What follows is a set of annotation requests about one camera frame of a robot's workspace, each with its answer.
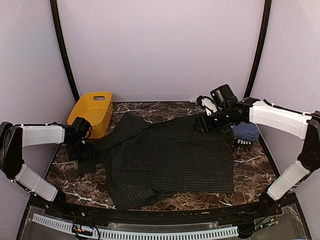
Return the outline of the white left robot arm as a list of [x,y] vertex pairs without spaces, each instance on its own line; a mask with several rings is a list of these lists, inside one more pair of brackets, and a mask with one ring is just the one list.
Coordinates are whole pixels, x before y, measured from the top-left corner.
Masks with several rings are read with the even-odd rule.
[[78,117],[70,125],[56,122],[43,124],[13,124],[4,121],[0,124],[0,170],[12,183],[17,183],[29,194],[51,203],[51,210],[60,218],[71,213],[65,203],[62,190],[44,179],[28,166],[24,157],[31,157],[36,151],[36,159],[51,156],[60,145],[65,145],[69,159],[81,160],[95,155],[94,146],[88,141],[93,127],[84,118]]

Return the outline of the black pinstriped long sleeve shirt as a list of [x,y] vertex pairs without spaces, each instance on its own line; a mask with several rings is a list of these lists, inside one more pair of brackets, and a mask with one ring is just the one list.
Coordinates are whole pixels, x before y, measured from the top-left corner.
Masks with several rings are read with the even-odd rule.
[[232,193],[233,132],[229,127],[199,133],[196,115],[149,123],[126,113],[95,145],[95,157],[78,162],[78,173],[102,164],[118,210],[167,199],[177,192]]

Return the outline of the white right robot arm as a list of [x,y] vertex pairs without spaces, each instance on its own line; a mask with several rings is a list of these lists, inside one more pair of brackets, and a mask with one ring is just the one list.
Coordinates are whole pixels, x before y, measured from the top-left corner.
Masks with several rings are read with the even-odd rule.
[[320,116],[318,112],[299,112],[276,106],[266,100],[230,97],[214,101],[199,96],[197,103],[205,111],[195,122],[195,129],[207,133],[236,123],[250,123],[286,133],[303,142],[301,152],[284,172],[259,196],[255,213],[266,217],[290,190],[298,187],[320,168]]

